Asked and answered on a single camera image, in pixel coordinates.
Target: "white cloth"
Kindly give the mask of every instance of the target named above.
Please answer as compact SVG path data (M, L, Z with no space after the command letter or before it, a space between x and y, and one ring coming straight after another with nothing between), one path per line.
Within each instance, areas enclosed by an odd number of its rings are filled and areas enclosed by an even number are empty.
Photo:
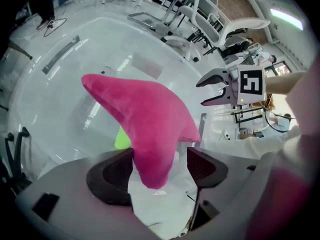
M177 237L194 211L195 202L188 197L189 191L194 191L194 200L197 198L198 188L187 168L187 154L175 153L169 180L161 189L143 185L134 163L132 167L128 193L134 214L162 240Z
M219 141L211 143L210 148L208 149L231 156L260 159L265 153L278 151L283 147L287 140L296 137L299 134L299 127L294 126L290 131L283 133L282 135Z
M278 116L277 117L278 122L270 123L271 126L279 131L289 131L290 128L290 121L287 118L283 118ZM272 129L270 126L267 128L261 130L260 132L263 134L264 137L270 137L270 136L275 136L275 135L282 135L284 132L279 132L276 131L275 129Z
M270 54L266 51L263 51L261 47L259 47L252 53L252 59L255 65L258 65L259 59L263 59L263 61L266 61L269 59L269 57Z

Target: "ceiling light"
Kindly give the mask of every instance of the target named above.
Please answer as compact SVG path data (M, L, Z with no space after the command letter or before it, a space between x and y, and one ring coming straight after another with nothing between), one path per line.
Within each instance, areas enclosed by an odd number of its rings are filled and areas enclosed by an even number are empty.
M280 19L283 19L286 22L289 22L290 24L296 26L300 30L304 30L302 22L297 18L276 9L270 9L270 11L273 16L276 16Z

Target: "black cable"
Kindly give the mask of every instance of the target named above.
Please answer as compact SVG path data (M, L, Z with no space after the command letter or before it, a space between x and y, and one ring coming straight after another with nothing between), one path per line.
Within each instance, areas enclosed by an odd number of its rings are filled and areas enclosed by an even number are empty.
M288 131L289 131L289 130L278 130L278 129L276 129L276 128L272 127L272 126L271 126L271 124L269 123L268 119L267 119L267 115L266 115L266 113L264 113L264 118L265 118L265 120L266 120L267 124L268 124L272 129L276 130L277 132L284 134L284 133L286 133L286 132L288 132Z
M286 118L286 119L290 119L290 120L295 119L294 117L276 114L276 113L272 112L270 109L266 108L261 102L259 102L259 103L260 103L261 107L264 108L264 110L269 111L270 113L274 114L277 117Z
M64 10L63 10L63 13L61 14L61 16L63 16L66 12L66 8L67 8L67 4L65 3L64 4ZM63 24L66 23L67 21L67 18L61 18L61 16L57 19L57 20L51 20L49 21L47 27L46 27L46 31L45 33L43 34L43 37L46 38L47 36L51 35L56 29L58 29L59 27L61 27ZM56 27L52 32L50 32L49 34L47 34L48 30L51 29L52 27L50 26L50 23L54 23L55 21L59 21L59 20L65 20L61 25L59 25L58 27Z
M196 202L190 195L186 195L188 198L190 198L192 201Z

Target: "white office chair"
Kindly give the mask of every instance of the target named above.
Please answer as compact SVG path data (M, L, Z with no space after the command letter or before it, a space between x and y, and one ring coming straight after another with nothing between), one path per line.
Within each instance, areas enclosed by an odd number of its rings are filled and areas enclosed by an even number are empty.
M194 0L194 7L181 6L179 11L191 19L192 24L197 27L203 35L211 42L214 46L212 49L207 51L204 55L212 53L216 48L222 47L225 42L228 33L233 32L237 29L261 29L265 28L270 24L268 19L261 18L240 18L236 20L229 20L228 17L210 0L204 0L210 7L214 9L214 13L209 15L209 18L215 18L223 27L220 32L218 32L208 21L208 18L204 18L200 13L197 12L199 7L200 0ZM181 37L178 36L165 36L161 39L163 42L167 40L178 40L182 41ZM187 46L189 50L196 51L197 55L199 51L187 40L183 40L184 44ZM188 55L191 51L187 52L185 58L188 60ZM199 61L200 58L195 57L193 59L195 62Z

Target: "pink plush toy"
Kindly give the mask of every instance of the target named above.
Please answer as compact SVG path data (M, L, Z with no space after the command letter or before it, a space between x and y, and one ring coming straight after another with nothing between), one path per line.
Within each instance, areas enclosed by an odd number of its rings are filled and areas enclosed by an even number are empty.
M200 141L185 104L160 83L86 74L82 84L129 136L134 164L150 189L167 183L178 142Z

